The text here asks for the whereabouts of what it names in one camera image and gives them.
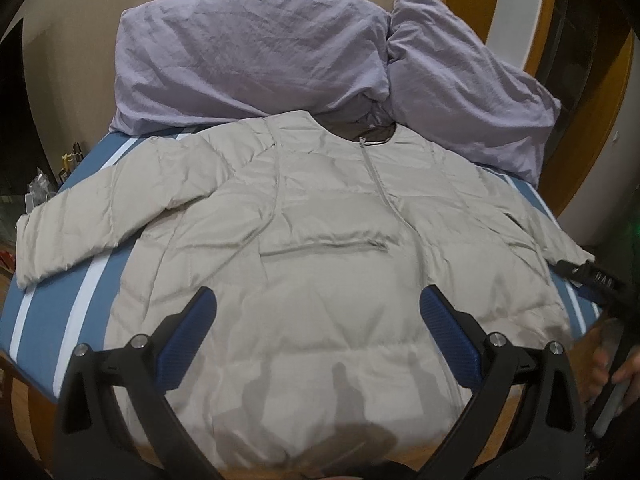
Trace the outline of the person's right hand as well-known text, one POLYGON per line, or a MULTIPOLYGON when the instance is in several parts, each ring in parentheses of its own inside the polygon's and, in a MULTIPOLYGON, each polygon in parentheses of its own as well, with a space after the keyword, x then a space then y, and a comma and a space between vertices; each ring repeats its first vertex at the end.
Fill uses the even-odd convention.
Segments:
POLYGON ((622 410, 630 408, 639 399, 639 347, 634 347, 625 362, 619 367, 614 367, 612 358, 603 347, 598 347, 593 353, 592 369, 589 375, 587 400, 591 401, 598 396, 604 386, 610 380, 614 385, 628 382, 628 388, 622 401, 622 410))

